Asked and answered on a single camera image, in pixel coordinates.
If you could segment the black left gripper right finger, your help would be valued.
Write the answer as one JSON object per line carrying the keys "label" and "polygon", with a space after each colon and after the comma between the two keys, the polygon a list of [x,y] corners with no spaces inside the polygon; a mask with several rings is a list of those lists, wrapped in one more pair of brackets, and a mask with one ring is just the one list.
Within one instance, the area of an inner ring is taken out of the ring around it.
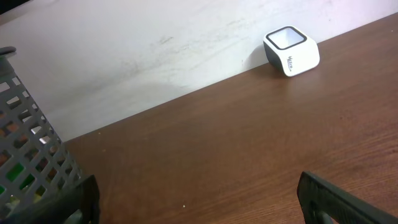
{"label": "black left gripper right finger", "polygon": [[297,197],[305,223],[397,223],[397,217],[303,171]]}

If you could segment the white barcode scanner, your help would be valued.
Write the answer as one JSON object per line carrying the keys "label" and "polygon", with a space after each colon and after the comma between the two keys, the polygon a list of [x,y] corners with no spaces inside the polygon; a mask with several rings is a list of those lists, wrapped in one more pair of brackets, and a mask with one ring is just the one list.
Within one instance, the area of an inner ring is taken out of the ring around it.
{"label": "white barcode scanner", "polygon": [[294,26],[266,34],[263,44],[268,62],[286,77],[299,75],[320,63],[317,43]]}

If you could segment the grey perforated plastic basket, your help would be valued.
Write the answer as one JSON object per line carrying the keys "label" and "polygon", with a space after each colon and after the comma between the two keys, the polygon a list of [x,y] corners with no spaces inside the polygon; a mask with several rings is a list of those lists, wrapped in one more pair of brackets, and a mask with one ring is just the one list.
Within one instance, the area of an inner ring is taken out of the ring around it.
{"label": "grey perforated plastic basket", "polygon": [[75,184],[82,171],[1,48],[1,219]]}

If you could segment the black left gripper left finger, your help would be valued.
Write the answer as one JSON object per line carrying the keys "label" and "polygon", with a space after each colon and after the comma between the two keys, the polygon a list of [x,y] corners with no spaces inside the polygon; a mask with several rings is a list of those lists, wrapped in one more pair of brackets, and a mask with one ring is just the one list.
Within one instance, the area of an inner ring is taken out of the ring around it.
{"label": "black left gripper left finger", "polygon": [[78,223],[100,222],[100,190],[94,175],[7,217],[1,224],[64,223],[77,210]]}

